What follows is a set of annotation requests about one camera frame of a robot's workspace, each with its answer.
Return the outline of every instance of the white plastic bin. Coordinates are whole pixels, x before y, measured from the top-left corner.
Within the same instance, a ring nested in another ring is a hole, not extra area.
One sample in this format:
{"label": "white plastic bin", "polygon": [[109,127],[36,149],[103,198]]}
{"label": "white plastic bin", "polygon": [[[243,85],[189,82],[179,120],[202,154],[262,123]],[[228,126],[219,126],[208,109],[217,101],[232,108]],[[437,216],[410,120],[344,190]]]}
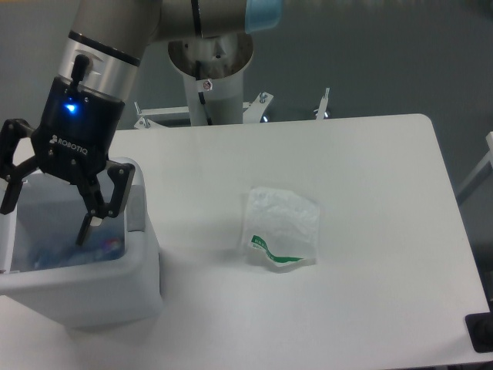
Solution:
{"label": "white plastic bin", "polygon": [[[105,219],[83,247],[105,239],[120,240],[124,243],[121,257],[80,264],[87,262],[88,255],[93,261],[93,255],[87,249],[73,253],[86,214],[77,188],[34,173],[22,189],[15,212],[0,215],[0,270],[5,270],[0,274],[0,294],[72,328],[161,312],[159,245],[147,215],[142,171],[131,160],[116,161],[136,167],[126,209],[115,219]],[[100,181],[107,199],[111,181],[107,176]],[[50,267],[53,261],[43,262],[46,256],[40,253],[63,260],[62,267]]]}

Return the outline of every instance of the blue cap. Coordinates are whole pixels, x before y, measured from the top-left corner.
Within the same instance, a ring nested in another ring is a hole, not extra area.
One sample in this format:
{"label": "blue cap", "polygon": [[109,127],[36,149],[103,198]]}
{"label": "blue cap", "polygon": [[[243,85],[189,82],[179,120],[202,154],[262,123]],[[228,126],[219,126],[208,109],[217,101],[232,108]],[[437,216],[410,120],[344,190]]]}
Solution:
{"label": "blue cap", "polygon": [[283,14],[283,0],[247,0],[245,32],[272,29],[279,24]]}

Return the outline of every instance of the white table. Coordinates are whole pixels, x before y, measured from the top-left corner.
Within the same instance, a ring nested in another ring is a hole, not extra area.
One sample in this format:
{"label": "white table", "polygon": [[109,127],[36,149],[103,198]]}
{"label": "white table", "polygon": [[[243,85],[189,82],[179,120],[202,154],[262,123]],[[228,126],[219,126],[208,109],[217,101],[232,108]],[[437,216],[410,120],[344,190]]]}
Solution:
{"label": "white table", "polygon": [[[22,146],[23,155],[29,151]],[[424,116],[118,132],[163,248],[158,318],[66,330],[0,298],[0,368],[385,369],[483,362],[488,310]],[[251,187],[322,208],[320,259],[275,274],[237,252]]]}

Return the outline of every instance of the clear plastic bag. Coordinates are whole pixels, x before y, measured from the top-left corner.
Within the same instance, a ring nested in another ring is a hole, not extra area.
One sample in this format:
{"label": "clear plastic bag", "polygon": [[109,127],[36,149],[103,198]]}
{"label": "clear plastic bag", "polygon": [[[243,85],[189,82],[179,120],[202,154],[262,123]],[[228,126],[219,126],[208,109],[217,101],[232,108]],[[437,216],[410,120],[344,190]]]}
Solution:
{"label": "clear plastic bag", "polygon": [[250,191],[242,246],[262,251],[271,266],[315,264],[320,208],[290,190],[257,187]]}

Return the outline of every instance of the robotiq logo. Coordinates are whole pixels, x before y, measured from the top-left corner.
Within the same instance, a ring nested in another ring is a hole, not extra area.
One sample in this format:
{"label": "robotiq logo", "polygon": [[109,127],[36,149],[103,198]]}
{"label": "robotiq logo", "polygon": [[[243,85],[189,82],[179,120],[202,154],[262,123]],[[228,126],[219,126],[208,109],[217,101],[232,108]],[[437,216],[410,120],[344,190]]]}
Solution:
{"label": "robotiq logo", "polygon": [[59,144],[61,146],[65,146],[67,148],[70,148],[72,150],[75,150],[76,152],[82,153],[85,156],[87,156],[87,149],[86,148],[82,148],[79,145],[72,144],[67,140],[64,140],[64,139],[57,137],[56,135],[53,135],[53,138],[49,141],[49,143],[50,144]]}

